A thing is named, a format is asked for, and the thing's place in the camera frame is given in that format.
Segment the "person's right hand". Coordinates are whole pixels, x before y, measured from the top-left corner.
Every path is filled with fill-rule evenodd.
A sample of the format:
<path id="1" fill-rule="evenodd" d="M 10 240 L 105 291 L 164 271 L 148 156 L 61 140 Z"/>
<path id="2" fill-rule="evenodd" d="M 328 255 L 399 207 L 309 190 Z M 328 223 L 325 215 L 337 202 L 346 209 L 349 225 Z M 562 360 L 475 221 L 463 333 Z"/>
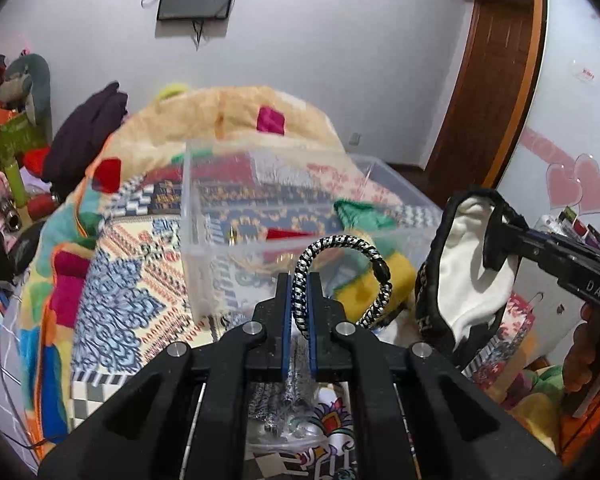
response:
<path id="1" fill-rule="evenodd" d="M 582 323 L 573 333 L 573 343 L 562 367 L 562 378 L 568 392 L 578 392 L 592 382 L 592 365 L 596 344 L 600 340 L 600 314 L 596 307 L 585 304 L 581 310 Z"/>

